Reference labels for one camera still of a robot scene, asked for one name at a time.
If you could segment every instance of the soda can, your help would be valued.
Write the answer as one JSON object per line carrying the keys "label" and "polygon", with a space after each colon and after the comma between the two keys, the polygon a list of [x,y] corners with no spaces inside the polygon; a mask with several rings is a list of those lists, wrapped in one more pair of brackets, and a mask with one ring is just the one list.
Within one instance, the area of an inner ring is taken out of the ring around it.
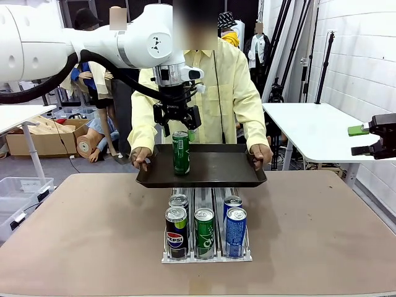
{"label": "soda can", "polygon": [[187,175],[190,172],[190,143],[187,132],[173,133],[173,168],[175,175]]}
{"label": "soda can", "polygon": [[194,214],[196,253],[200,259],[211,259],[214,255],[215,213],[211,209],[197,209]]}
{"label": "soda can", "polygon": [[227,211],[225,236],[227,257],[243,257],[246,216],[246,211],[239,207],[232,207]]}
{"label": "soda can", "polygon": [[188,198],[184,194],[175,194],[169,198],[169,206],[183,207],[187,212],[187,233],[190,237],[190,215],[189,215],[189,203]]}
{"label": "soda can", "polygon": [[227,211],[232,207],[241,207],[242,208],[242,199],[238,196],[228,196],[224,199],[223,203],[223,231],[226,231],[226,219],[227,219]]}
{"label": "soda can", "polygon": [[170,207],[165,212],[166,237],[171,258],[186,258],[189,252],[187,212],[183,207]]}

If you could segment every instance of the person's left hand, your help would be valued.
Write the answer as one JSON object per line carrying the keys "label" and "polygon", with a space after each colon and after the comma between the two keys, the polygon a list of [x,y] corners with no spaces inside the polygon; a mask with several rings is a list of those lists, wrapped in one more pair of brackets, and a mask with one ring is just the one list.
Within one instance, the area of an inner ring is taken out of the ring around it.
{"label": "person's left hand", "polygon": [[256,171],[262,168],[262,164],[270,163],[273,156],[271,148],[264,144],[252,145],[250,153],[253,154],[256,159],[254,162]]}
{"label": "person's left hand", "polygon": [[97,148],[93,153],[91,153],[91,156],[89,156],[89,162],[95,163],[96,161],[98,161],[99,153],[100,153],[100,150],[99,150],[99,148]]}
{"label": "person's left hand", "polygon": [[106,72],[105,72],[105,79],[106,80],[112,80],[114,77],[113,77],[113,75],[111,74],[111,72],[109,72],[109,71],[107,71],[106,70]]}

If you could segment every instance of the blue can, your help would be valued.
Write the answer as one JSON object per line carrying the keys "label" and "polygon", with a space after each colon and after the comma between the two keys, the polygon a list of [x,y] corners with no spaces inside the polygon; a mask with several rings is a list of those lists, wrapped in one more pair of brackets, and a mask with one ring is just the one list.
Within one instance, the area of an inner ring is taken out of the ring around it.
{"label": "blue can", "polygon": [[226,218],[227,218],[227,211],[232,207],[241,207],[242,208],[242,199],[238,196],[228,196],[224,199],[223,204],[223,229],[226,229]]}
{"label": "blue can", "polygon": [[227,211],[225,241],[226,256],[229,258],[243,257],[246,216],[246,211],[239,207]]}

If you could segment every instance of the cardboard box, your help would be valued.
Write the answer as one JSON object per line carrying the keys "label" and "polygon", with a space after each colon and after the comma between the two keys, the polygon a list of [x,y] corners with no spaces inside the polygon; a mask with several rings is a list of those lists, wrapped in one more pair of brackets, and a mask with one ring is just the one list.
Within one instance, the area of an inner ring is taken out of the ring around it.
{"label": "cardboard box", "polygon": [[[88,127],[85,125],[88,122],[88,119],[67,119],[64,125],[75,126],[75,131],[73,133],[32,134],[33,143],[35,144],[38,156],[44,158],[68,157],[70,155],[78,156],[79,154],[76,149],[77,138],[88,132]],[[11,155],[30,156],[26,138],[23,134],[8,134],[6,139]]]}

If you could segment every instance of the black hat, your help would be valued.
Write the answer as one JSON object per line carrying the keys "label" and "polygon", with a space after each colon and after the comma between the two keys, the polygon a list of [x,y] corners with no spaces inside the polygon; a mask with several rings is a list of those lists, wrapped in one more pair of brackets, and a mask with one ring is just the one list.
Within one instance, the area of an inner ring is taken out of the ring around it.
{"label": "black hat", "polygon": [[74,28],[76,30],[85,30],[86,28],[93,27],[102,22],[103,21],[95,17],[88,8],[81,8],[75,15]]}
{"label": "black hat", "polygon": [[219,29],[231,28],[235,25],[237,25],[237,23],[234,20],[232,12],[222,12],[218,15],[217,27]]}

